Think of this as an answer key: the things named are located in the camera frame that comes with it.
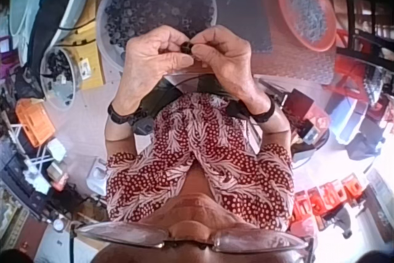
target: watch strap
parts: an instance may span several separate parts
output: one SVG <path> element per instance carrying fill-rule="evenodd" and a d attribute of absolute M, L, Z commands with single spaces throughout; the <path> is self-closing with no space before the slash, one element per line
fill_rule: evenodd
<path fill-rule="evenodd" d="M 108 106 L 108 115 L 110 116 L 111 120 L 116 124 L 124 124 L 128 122 L 130 125 L 133 125 L 136 121 L 145 117 L 147 114 L 146 112 L 142 111 L 141 107 L 138 107 L 138 109 L 133 114 L 122 116 L 117 114 L 117 112 L 112 106 L 112 103 L 110 103 L 110 105 Z"/>

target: fingernail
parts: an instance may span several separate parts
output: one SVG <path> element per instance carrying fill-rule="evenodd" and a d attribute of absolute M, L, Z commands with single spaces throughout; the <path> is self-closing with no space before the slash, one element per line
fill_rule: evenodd
<path fill-rule="evenodd" d="M 193 60 L 192 57 L 186 56 L 186 57 L 182 57 L 181 64 L 182 64 L 183 66 L 190 66 L 190 65 L 193 64 L 193 62 L 194 62 L 194 60 Z"/>

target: patterned shirt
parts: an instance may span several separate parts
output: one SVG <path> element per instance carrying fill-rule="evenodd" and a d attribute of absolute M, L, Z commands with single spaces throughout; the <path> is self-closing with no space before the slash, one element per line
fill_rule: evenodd
<path fill-rule="evenodd" d="M 278 144 L 256 155 L 246 122 L 226 114 L 228 100 L 186 94 L 155 119 L 152 144 L 138 156 L 108 160 L 107 201 L 113 221 L 137 222 L 179 194 L 197 161 L 215 201 L 262 229 L 285 231 L 294 202 L 291 158 Z"/>

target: orange storage drawer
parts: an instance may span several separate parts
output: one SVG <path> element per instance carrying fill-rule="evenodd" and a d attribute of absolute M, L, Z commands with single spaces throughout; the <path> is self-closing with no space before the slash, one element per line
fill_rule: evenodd
<path fill-rule="evenodd" d="M 55 127 L 42 103 L 33 104 L 30 99 L 20 99 L 15 112 L 32 146 L 42 145 L 55 134 Z"/>

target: gray surface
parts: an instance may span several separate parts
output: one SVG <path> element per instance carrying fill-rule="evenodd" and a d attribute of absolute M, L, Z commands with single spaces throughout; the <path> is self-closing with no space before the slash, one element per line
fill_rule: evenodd
<path fill-rule="evenodd" d="M 254 52 L 272 50 L 270 28 L 262 0 L 216 0 L 217 24 L 252 44 Z"/>

